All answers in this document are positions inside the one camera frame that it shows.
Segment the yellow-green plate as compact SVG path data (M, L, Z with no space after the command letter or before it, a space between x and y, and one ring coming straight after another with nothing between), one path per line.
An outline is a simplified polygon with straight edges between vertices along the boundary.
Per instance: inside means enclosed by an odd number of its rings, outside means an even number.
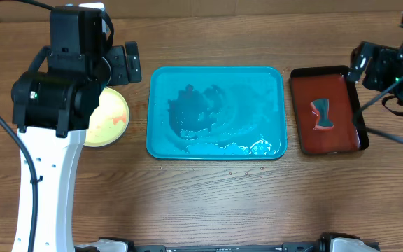
M90 116L84 146L98 148L115 143L125 133L129 119L125 98L106 87L99 96L99 106Z

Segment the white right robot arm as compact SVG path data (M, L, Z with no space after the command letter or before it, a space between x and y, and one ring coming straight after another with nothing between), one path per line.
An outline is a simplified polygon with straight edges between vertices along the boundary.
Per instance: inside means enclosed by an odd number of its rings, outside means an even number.
M400 27L403 28L403 14ZM403 106L403 43L398 48L392 48L365 41L361 42L351 53L346 80L357 83L362 74L365 75L362 81L364 87L378 91L379 94L353 113L352 123L357 130L403 144L402 137L370 128L359 121L363 111L379 100L386 103L389 99L396 98L397 103ZM403 112L400 111L393 111L392 113L403 116Z

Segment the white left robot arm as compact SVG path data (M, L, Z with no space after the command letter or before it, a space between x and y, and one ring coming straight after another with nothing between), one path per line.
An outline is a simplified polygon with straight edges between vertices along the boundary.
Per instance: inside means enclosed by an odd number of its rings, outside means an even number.
M113 45L102 3L57 6L50 44L12 87L21 141L20 200L14 251L132 251L130 241L102 237L74 244L73 196L90 116L108 86L141 81L135 42Z

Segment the orange sponge with dark scourer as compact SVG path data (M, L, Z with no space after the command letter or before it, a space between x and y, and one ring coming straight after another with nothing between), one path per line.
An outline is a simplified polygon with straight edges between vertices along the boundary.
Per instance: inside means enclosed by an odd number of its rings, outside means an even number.
M310 103L312 113L316 115L315 130L326 131L334 128L333 122L329 119L330 103L328 99L317 99Z

